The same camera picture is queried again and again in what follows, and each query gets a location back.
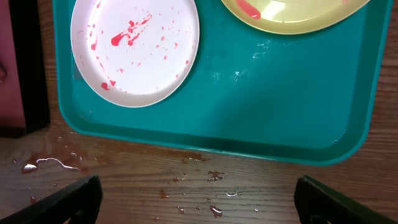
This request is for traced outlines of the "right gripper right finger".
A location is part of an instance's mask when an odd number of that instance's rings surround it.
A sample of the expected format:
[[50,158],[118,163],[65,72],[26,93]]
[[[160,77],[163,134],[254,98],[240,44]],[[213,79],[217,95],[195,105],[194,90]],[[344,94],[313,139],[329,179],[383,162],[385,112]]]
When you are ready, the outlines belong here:
[[397,224],[307,175],[297,180],[294,204],[301,224]]

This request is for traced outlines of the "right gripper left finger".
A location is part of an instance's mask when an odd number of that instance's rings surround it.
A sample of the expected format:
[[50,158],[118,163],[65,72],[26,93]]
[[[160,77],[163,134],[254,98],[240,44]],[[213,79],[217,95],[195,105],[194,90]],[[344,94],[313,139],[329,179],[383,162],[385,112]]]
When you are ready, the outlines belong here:
[[1,224],[95,223],[102,200],[99,176],[89,175],[1,219]]

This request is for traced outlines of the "white plate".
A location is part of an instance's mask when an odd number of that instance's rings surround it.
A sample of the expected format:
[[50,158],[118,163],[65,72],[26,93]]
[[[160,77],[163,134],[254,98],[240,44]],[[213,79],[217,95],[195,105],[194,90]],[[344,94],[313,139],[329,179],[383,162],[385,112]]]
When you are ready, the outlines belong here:
[[198,52],[194,0],[77,0],[70,23],[75,63],[106,101],[142,108],[170,96]]

